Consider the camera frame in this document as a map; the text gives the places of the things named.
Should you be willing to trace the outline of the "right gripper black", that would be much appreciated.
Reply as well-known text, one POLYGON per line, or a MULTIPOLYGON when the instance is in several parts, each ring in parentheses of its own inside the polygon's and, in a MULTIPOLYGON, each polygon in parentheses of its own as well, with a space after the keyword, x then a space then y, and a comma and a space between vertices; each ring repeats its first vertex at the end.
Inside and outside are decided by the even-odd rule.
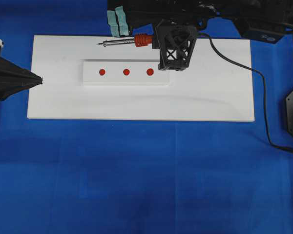
POLYGON ((132 36, 134 29, 154 24, 152 48, 160 53, 158 69, 183 71, 189 67, 198 31, 193 25, 161 20, 165 10, 165 0, 108 0, 107 23, 116 38, 132 36))

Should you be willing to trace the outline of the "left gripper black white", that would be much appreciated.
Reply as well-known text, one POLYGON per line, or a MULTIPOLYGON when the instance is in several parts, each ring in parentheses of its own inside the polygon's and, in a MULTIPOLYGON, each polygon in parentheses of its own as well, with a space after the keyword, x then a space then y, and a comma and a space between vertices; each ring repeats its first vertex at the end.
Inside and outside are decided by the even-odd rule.
MULTIPOLYGON (((3 48, 3 41, 0 39, 0 53, 3 48)), ((31 79, 29 81, 0 80, 0 101, 6 100, 13 94, 28 90, 37 85, 42 85, 43 79, 31 71, 18 67, 14 63, 0 57, 0 76, 31 79)))

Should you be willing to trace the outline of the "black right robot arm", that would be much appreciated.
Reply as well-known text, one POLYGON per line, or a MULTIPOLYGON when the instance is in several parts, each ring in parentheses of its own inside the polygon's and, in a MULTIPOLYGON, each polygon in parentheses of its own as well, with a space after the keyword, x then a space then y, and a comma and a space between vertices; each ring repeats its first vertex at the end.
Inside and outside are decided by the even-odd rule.
POLYGON ((109 0, 107 18, 118 38, 152 25, 159 69, 183 71, 210 19, 230 20, 245 39, 276 43, 293 34, 293 0, 109 0))

